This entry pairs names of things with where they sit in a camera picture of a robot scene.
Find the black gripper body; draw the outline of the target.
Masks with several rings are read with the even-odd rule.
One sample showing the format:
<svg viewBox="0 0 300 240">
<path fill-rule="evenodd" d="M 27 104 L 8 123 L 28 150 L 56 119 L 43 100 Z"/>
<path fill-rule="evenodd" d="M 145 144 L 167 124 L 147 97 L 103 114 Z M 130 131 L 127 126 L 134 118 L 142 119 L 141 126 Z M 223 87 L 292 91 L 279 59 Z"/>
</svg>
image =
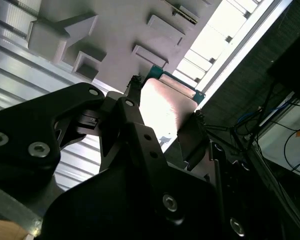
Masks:
<svg viewBox="0 0 300 240">
<path fill-rule="evenodd" d="M 236 207 L 221 217 L 215 188 L 170 168 L 171 188 L 152 195 L 141 175 L 105 170 L 60 195 L 42 223 L 43 240 L 263 240 L 256 217 Z"/>
</svg>

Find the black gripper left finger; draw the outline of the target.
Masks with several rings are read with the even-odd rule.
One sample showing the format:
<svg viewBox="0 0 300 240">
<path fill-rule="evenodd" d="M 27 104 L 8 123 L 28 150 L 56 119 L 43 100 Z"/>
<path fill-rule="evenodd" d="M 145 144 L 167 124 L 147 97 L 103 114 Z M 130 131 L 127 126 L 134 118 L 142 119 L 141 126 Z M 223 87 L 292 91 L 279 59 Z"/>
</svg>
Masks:
<svg viewBox="0 0 300 240">
<path fill-rule="evenodd" d="M 130 159 L 147 178 L 161 175 L 168 165 L 139 110 L 140 77 L 128 85 L 113 99 L 82 82 L 0 110 L 0 185 L 46 185 L 61 150 L 88 135 L 100 137 L 109 162 Z"/>
</svg>

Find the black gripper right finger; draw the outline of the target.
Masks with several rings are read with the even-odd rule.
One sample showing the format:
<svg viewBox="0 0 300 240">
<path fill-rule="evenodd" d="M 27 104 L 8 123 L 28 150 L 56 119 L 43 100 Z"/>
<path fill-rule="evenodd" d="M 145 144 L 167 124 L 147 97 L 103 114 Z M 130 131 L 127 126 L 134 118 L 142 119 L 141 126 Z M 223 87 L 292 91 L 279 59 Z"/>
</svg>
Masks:
<svg viewBox="0 0 300 240">
<path fill-rule="evenodd" d="M 256 220 L 258 178 L 250 160 L 229 161 L 223 141 L 214 141 L 200 111 L 192 113 L 177 131 L 186 170 L 214 187 L 221 218 Z"/>
</svg>

